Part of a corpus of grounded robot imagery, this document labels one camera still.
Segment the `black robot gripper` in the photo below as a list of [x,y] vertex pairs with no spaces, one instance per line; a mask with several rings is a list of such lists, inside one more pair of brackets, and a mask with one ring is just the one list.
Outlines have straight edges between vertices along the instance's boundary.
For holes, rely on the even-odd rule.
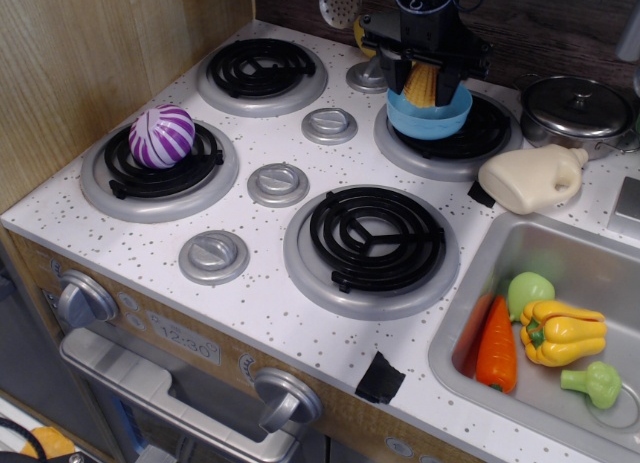
[[436,106],[449,105],[463,79],[487,76],[491,44],[474,34],[460,17],[476,6],[464,7],[460,0],[394,1],[394,10],[360,19],[363,44],[376,52],[391,91],[403,91],[415,63],[440,68]]

